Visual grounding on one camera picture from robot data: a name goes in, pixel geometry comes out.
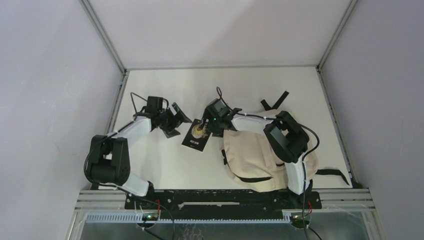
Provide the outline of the black booklet with gold emblem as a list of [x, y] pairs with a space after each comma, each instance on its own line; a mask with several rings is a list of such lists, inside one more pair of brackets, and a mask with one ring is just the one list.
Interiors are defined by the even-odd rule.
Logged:
[[211, 132], [204, 126], [200, 128], [200, 119], [194, 119], [185, 135], [182, 145], [203, 152], [211, 136]]

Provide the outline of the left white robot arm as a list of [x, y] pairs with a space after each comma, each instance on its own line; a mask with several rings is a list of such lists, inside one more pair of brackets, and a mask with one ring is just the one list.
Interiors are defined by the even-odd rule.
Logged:
[[153, 207], [157, 200], [150, 191], [153, 185], [131, 171], [130, 148], [155, 129], [162, 130], [167, 138], [178, 136], [177, 128], [183, 123], [191, 124], [192, 120], [177, 103], [149, 96], [130, 122], [106, 135], [92, 137], [83, 167], [85, 177], [92, 184], [113, 186], [137, 196], [138, 204], [145, 209]]

